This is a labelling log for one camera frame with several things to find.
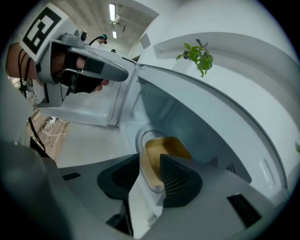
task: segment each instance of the yellow container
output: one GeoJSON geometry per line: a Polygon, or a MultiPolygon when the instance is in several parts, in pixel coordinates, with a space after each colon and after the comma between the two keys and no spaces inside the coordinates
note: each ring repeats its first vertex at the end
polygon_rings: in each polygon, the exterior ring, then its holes
{"type": "Polygon", "coordinates": [[[160,154],[192,160],[188,150],[176,137],[159,137],[147,141],[140,155],[140,167],[148,186],[157,193],[164,190],[164,183],[159,174],[160,154]]]}

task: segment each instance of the fluorescent light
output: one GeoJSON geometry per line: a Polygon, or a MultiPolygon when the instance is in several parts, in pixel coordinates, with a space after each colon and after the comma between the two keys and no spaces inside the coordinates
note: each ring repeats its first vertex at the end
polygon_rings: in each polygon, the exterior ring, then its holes
{"type": "Polygon", "coordinates": [[[116,8],[115,4],[113,4],[113,3],[109,4],[109,15],[111,17],[111,21],[115,20],[115,8],[116,8]]]}

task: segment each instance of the wooden floor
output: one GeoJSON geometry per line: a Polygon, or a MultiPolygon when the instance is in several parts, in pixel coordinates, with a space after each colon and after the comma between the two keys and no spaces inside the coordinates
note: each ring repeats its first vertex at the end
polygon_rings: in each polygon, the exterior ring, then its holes
{"type": "MultiPolygon", "coordinates": [[[[39,109],[34,110],[31,120],[32,120],[33,126],[37,132],[37,135],[41,139],[42,143],[45,145],[46,153],[49,155],[49,157],[51,157],[54,161],[56,161],[58,158],[58,155],[60,153],[61,145],[62,145],[66,135],[49,136],[46,133],[43,133],[42,132],[42,124],[45,121],[50,121],[50,117],[42,115],[40,113],[39,109]]],[[[51,125],[48,123],[47,132],[49,132],[51,130],[50,126],[51,125]]],[[[69,126],[70,126],[70,122],[63,123],[60,119],[56,119],[56,122],[52,126],[52,132],[50,134],[51,135],[66,134],[68,132],[69,126]]],[[[30,136],[33,138],[33,140],[35,140],[35,142],[38,143],[31,128],[30,128],[29,122],[27,122],[26,128],[27,128],[28,134],[30,134],[30,136]]]]}

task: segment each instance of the white cable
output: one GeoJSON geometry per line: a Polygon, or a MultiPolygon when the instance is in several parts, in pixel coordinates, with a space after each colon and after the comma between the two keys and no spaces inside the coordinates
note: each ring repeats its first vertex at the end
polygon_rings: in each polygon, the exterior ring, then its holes
{"type": "Polygon", "coordinates": [[[48,121],[44,121],[43,122],[43,124],[42,124],[42,132],[43,133],[46,133],[48,136],[50,136],[50,137],[55,137],[55,136],[61,136],[61,135],[66,135],[65,133],[61,133],[61,134],[53,134],[53,135],[51,135],[50,133],[52,132],[52,125],[53,125],[53,123],[51,124],[51,131],[50,132],[47,132],[47,128],[48,128],[48,121]],[[43,126],[44,126],[44,123],[47,123],[47,125],[46,125],[46,131],[44,131],[43,130],[43,126]]]}
{"type": "MultiPolygon", "coordinates": [[[[60,118],[60,120],[61,120],[61,118],[60,118]]],[[[70,122],[70,120],[68,120],[68,121],[63,121],[63,120],[61,120],[62,122],[64,122],[64,123],[66,123],[66,122],[70,122]]]]}

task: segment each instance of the rectangular black hole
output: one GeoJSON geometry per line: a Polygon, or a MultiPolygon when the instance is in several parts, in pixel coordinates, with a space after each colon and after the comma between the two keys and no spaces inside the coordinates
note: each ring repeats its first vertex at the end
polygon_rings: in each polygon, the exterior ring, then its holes
{"type": "Polygon", "coordinates": [[[78,177],[80,177],[80,174],[77,173],[77,172],[74,172],[74,173],[70,173],[70,174],[67,174],[67,175],[63,175],[62,177],[63,177],[63,179],[64,179],[65,181],[68,181],[68,180],[71,180],[71,179],[73,179],[73,178],[78,178],[78,177]]]}
{"type": "Polygon", "coordinates": [[[243,221],[246,228],[252,226],[262,218],[242,194],[232,195],[227,197],[227,199],[243,221]]]}

